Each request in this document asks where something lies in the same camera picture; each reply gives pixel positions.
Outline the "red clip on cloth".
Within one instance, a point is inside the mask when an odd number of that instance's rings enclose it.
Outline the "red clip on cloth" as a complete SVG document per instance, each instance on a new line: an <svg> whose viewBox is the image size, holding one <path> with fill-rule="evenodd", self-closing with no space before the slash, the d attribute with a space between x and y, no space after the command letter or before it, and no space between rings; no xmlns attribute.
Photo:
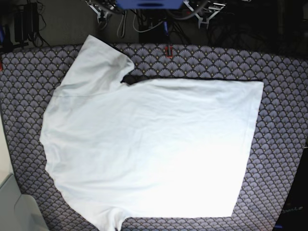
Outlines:
<svg viewBox="0 0 308 231"><path fill-rule="evenodd" d="M172 46L166 46L165 47L165 53L167 58L172 58L173 57L173 48Z"/></svg>

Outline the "black device left background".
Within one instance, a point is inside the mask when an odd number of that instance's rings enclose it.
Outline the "black device left background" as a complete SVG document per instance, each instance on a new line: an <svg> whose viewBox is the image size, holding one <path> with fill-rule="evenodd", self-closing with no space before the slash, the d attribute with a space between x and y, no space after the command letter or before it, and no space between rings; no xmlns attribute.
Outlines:
<svg viewBox="0 0 308 231"><path fill-rule="evenodd" d="M39 32L38 3L28 2L20 5L14 14L14 38L16 42L24 43L27 40L35 42Z"/></svg>

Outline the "fan-patterned table cloth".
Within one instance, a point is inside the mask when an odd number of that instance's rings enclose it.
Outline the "fan-patterned table cloth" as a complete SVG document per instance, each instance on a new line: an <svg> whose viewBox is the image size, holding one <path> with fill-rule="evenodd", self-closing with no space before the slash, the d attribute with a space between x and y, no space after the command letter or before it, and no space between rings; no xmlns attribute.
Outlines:
<svg viewBox="0 0 308 231"><path fill-rule="evenodd" d="M157 77L261 80L264 92L250 157L230 218L129 218L125 231L270 231L287 199L308 136L308 63L255 51L163 44L116 44L135 64L129 84ZM45 171L39 142L43 113L80 46L4 54L0 114L22 193L33 196L51 231L92 231Z"/></svg>

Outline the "blue box at top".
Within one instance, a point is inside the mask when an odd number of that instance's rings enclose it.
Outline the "blue box at top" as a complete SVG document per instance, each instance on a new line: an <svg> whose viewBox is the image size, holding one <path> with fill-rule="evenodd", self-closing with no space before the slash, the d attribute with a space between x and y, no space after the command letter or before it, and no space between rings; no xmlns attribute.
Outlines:
<svg viewBox="0 0 308 231"><path fill-rule="evenodd" d="M117 4L125 10L128 9L178 9L183 0L117 0Z"/></svg>

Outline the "white T-shirt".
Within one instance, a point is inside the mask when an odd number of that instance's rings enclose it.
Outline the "white T-shirt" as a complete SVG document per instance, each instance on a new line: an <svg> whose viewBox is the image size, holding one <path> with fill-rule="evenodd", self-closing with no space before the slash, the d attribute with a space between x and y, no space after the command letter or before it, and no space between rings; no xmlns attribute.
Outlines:
<svg viewBox="0 0 308 231"><path fill-rule="evenodd" d="M129 217L230 217L242 187L264 84L150 79L88 36L44 112L46 171L101 231Z"/></svg>

